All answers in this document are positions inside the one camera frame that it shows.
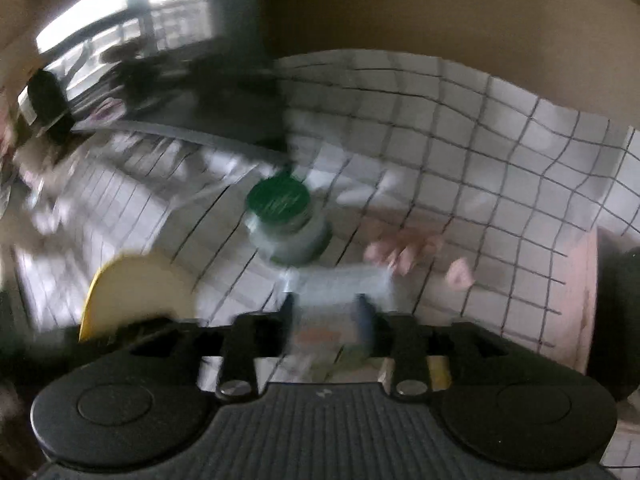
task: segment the white grid cloth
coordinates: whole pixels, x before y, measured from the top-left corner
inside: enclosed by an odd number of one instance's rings
[[[640,135],[631,127],[434,57],[339,50],[278,67],[295,175],[334,228],[321,264],[361,261],[367,223],[441,226],[443,250],[411,275],[421,322],[465,317],[544,354],[555,345],[550,320],[561,316],[569,249],[596,224],[640,239]],[[18,254],[38,327],[78,322],[93,273],[121,251],[151,248],[191,273],[204,322],[275,307],[277,270],[242,225],[259,172],[220,186],[229,154],[141,134],[83,153],[57,197],[58,254]],[[444,272],[463,256],[476,284],[449,290]],[[260,381],[298,378],[287,359],[260,365]],[[215,369],[212,361],[207,384]],[[620,465],[636,446],[625,442]]]

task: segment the grid pattern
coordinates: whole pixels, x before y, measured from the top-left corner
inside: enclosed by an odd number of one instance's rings
[[[430,224],[444,234],[443,250],[406,281],[424,323],[464,317],[547,354],[569,249],[596,224],[640,237],[632,128],[427,56],[318,52],[280,60],[279,70],[295,175],[334,228],[320,264],[360,262],[379,226]],[[77,321],[92,275],[123,250],[161,251],[187,270],[203,323],[277,308],[278,271],[242,226],[244,197],[261,173],[230,185],[223,177],[233,161],[128,132],[78,153],[54,214],[41,213],[44,223],[60,220],[50,241],[58,252],[19,259],[38,325]],[[463,256],[477,281],[453,291],[444,272]],[[258,367],[261,384],[318,380],[295,356]],[[217,368],[206,362],[203,386]],[[350,376],[376,372],[365,368]]]

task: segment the metal screw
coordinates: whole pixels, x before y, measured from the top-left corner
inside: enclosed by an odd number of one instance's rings
[[[251,385],[247,381],[234,379],[220,386],[220,393],[227,397],[241,397],[251,393]]]
[[[396,392],[402,396],[415,397],[428,391],[429,387],[426,384],[415,379],[407,379],[396,384]]]

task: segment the jar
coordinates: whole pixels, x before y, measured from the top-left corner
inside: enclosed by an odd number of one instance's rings
[[[301,266],[317,258],[331,240],[331,225],[308,189],[288,173],[256,184],[246,198],[244,224],[264,259]]]

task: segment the ribbed black surface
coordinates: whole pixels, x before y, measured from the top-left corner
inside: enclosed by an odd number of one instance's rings
[[[484,462],[450,441],[427,407],[390,400],[378,384],[271,384],[260,400],[223,408],[196,444],[163,464],[111,475],[53,465],[42,478],[596,480],[613,476],[595,464],[534,474]]]

